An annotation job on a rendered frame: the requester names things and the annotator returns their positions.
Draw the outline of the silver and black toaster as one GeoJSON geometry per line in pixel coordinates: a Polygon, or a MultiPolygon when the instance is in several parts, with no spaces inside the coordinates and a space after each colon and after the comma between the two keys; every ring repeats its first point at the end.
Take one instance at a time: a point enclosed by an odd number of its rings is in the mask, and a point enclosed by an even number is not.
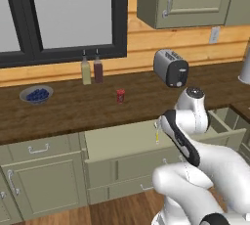
{"type": "Polygon", "coordinates": [[[187,83],[188,62],[170,49],[155,53],[153,70],[168,87],[179,88],[187,83]]]}

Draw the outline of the pale yellow oil bottle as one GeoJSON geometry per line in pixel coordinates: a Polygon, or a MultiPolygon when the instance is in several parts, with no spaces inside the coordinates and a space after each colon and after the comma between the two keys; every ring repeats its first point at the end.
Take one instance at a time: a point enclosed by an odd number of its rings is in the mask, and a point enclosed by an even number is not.
{"type": "Polygon", "coordinates": [[[91,80],[91,69],[90,64],[88,63],[86,52],[82,53],[82,63],[81,63],[81,72],[82,72],[82,81],[84,85],[90,85],[91,80]]]}

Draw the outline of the dark red sauce bottle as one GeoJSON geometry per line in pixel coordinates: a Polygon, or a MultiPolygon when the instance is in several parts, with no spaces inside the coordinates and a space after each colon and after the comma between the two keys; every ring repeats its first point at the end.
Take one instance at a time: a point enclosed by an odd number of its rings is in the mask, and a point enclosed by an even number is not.
{"type": "Polygon", "coordinates": [[[96,50],[96,58],[94,60],[94,74],[96,83],[104,82],[103,64],[100,60],[99,50],[96,50]]]}

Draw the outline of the olive green corner base cupboard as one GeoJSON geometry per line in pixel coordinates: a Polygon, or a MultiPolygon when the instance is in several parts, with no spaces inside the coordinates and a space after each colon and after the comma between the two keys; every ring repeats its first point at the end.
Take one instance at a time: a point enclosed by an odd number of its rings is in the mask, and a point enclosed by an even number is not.
{"type": "Polygon", "coordinates": [[[246,129],[246,132],[239,147],[239,153],[250,165],[250,124],[243,118],[240,118],[238,121],[238,126],[246,129]]]}

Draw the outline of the olive green small drawer front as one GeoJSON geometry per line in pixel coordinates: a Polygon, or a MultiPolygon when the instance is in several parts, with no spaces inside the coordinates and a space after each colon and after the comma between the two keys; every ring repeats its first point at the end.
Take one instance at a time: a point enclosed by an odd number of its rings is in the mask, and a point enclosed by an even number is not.
{"type": "Polygon", "coordinates": [[[4,163],[11,163],[78,152],[79,150],[79,136],[77,133],[74,133],[6,145],[2,148],[0,160],[4,163]],[[50,149],[46,153],[31,155],[28,152],[29,146],[31,146],[34,150],[42,150],[45,148],[45,144],[47,143],[50,145],[50,149]]]}

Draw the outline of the olive green base cupboard door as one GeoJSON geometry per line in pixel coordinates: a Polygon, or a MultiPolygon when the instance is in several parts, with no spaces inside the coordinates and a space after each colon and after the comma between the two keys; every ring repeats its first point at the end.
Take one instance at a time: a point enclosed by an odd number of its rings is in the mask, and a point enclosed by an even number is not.
{"type": "Polygon", "coordinates": [[[24,220],[29,220],[87,204],[80,152],[5,164],[4,175],[24,220]],[[17,188],[9,183],[8,170],[17,188]]]}
{"type": "Polygon", "coordinates": [[[21,216],[9,190],[3,173],[0,171],[0,192],[7,194],[4,200],[0,197],[0,225],[12,225],[21,222],[21,216]]]}

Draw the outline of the black framed window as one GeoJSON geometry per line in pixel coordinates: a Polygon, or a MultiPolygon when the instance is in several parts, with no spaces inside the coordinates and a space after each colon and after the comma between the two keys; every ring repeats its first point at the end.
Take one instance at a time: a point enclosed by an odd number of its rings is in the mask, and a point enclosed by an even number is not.
{"type": "Polygon", "coordinates": [[[0,68],[127,55],[128,0],[0,0],[0,68]]]}

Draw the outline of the white wall outlet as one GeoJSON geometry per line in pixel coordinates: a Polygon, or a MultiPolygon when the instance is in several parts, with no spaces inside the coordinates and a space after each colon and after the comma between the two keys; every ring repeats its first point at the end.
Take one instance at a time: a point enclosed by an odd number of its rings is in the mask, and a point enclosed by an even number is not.
{"type": "Polygon", "coordinates": [[[221,28],[219,26],[214,26],[211,28],[209,43],[216,44],[219,38],[221,28]]]}

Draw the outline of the olive green low drawer front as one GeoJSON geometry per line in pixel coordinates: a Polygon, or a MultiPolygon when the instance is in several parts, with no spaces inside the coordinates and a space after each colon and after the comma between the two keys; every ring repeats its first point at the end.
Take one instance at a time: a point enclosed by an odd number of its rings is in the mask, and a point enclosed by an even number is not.
{"type": "Polygon", "coordinates": [[[107,202],[131,195],[144,192],[141,184],[146,187],[152,186],[152,177],[150,175],[126,180],[108,186],[101,186],[88,190],[89,204],[107,202]]]}

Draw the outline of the heap of blueberries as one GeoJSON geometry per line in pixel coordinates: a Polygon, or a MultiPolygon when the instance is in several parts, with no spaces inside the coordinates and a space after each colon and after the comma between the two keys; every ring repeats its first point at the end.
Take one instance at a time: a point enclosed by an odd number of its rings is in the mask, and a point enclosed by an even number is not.
{"type": "Polygon", "coordinates": [[[41,88],[41,89],[36,89],[33,92],[29,93],[26,96],[26,99],[29,102],[41,102],[46,100],[48,97],[49,97],[49,92],[46,89],[41,88]]]}

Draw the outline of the olive green open drawer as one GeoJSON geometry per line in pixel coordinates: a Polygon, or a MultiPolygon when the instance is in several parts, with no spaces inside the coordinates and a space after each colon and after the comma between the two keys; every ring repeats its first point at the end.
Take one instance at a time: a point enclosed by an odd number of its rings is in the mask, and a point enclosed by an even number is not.
{"type": "MultiPolygon", "coordinates": [[[[246,132],[245,128],[238,126],[242,117],[229,108],[210,111],[209,114],[211,125],[208,131],[192,138],[237,151],[246,132]]],[[[153,124],[149,120],[87,131],[88,187],[92,189],[151,176],[153,169],[163,164],[163,158],[180,156],[171,139],[161,131],[156,145],[153,124]]]]}

